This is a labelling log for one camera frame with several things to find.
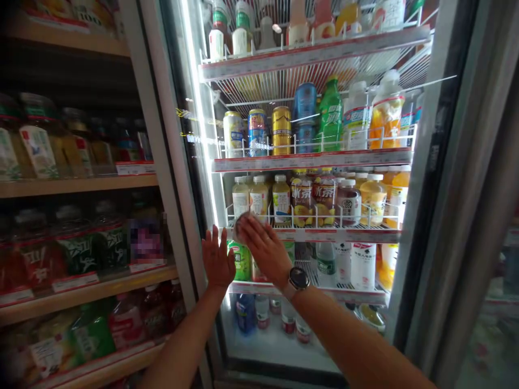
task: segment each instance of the orange juice bottle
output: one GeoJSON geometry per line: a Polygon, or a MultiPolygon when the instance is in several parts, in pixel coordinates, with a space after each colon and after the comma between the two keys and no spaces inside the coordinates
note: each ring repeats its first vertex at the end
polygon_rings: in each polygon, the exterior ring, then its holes
{"type": "Polygon", "coordinates": [[[409,189],[409,178],[411,176],[411,165],[403,165],[391,183],[391,198],[389,200],[389,215],[393,218],[386,219],[388,227],[402,229],[404,221],[405,203],[407,202],[407,191],[409,189]]]}

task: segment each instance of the store shelf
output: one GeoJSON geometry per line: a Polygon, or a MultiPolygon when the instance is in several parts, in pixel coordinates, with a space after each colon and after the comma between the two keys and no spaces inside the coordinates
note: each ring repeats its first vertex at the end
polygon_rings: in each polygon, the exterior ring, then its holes
{"type": "Polygon", "coordinates": [[[57,195],[59,193],[93,192],[157,186],[156,175],[113,176],[66,180],[28,180],[0,183],[0,198],[57,195]]]}
{"type": "Polygon", "coordinates": [[[101,282],[69,292],[36,298],[25,303],[0,308],[0,326],[28,320],[47,313],[60,311],[119,293],[129,292],[151,284],[157,284],[178,277],[175,266],[166,266],[145,271],[124,278],[101,282]]]}
{"type": "Polygon", "coordinates": [[[10,21],[7,36],[71,49],[130,57],[126,42],[106,35],[90,34],[80,22],[60,22],[50,17],[29,16],[23,11],[10,21]]]}
{"type": "Polygon", "coordinates": [[[164,345],[149,341],[45,379],[31,389],[96,389],[148,367],[164,345]]]}

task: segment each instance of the white bottle cap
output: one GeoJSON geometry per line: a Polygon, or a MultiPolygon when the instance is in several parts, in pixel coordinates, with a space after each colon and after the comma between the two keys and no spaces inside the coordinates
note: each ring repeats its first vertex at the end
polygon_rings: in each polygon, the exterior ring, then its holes
{"type": "Polygon", "coordinates": [[[384,175],[368,175],[368,181],[382,181],[384,175]]]}

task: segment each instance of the white bottle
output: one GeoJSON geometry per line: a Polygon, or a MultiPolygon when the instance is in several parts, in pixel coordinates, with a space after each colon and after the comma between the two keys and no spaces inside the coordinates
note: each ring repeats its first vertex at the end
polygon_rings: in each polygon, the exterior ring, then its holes
{"type": "Polygon", "coordinates": [[[356,290],[375,289],[376,243],[353,243],[351,249],[351,284],[356,290]]]}
{"type": "Polygon", "coordinates": [[[336,279],[340,284],[349,284],[351,279],[351,243],[334,243],[336,279]]]}
{"type": "Polygon", "coordinates": [[[317,253],[317,279],[321,287],[337,287],[335,279],[335,250],[333,243],[318,242],[317,253]]]}
{"type": "Polygon", "coordinates": [[[371,122],[371,106],[368,103],[366,81],[356,82],[350,87],[343,112],[343,150],[366,150],[371,122]]]}

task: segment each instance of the juice bottle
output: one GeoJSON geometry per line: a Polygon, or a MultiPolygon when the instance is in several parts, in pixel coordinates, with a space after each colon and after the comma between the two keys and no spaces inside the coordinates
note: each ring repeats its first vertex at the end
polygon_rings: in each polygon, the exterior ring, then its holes
{"type": "Polygon", "coordinates": [[[234,208],[234,218],[238,219],[243,212],[248,212],[249,205],[249,187],[247,185],[247,176],[235,177],[234,186],[232,187],[232,207],[234,208]]]}
{"type": "Polygon", "coordinates": [[[346,28],[346,36],[354,36],[362,32],[361,7],[357,0],[342,0],[341,13],[335,21],[335,35],[342,36],[346,28]]]}
{"type": "Polygon", "coordinates": [[[362,211],[361,224],[375,227],[382,224],[384,218],[385,199],[388,189],[382,183],[383,175],[370,174],[368,180],[361,185],[362,211]]]}
{"type": "Polygon", "coordinates": [[[313,226],[314,200],[312,198],[312,181],[306,175],[306,169],[296,169],[296,177],[292,180],[292,209],[294,210],[294,227],[313,226]]]}
{"type": "Polygon", "coordinates": [[[373,100],[369,131],[369,139],[373,140],[369,142],[370,149],[392,149],[400,146],[400,139],[394,139],[400,135],[400,119],[405,101],[399,81],[400,74],[395,69],[387,71],[380,81],[373,100]]]}
{"type": "Polygon", "coordinates": [[[317,226],[332,227],[335,221],[337,183],[331,173],[331,167],[323,167],[322,174],[316,177],[313,187],[317,207],[317,226]]]}
{"type": "Polygon", "coordinates": [[[291,224],[290,187],[285,175],[276,175],[276,183],[272,187],[272,202],[274,203],[274,223],[291,224]]]}
{"type": "Polygon", "coordinates": [[[265,176],[254,177],[254,185],[250,188],[250,211],[259,217],[261,222],[267,220],[269,188],[265,185],[265,176]]]}
{"type": "Polygon", "coordinates": [[[391,183],[391,197],[389,199],[389,216],[386,223],[390,228],[402,229],[404,222],[405,203],[407,202],[407,192],[409,190],[409,178],[411,176],[411,165],[403,165],[401,172],[398,173],[391,183]]]}

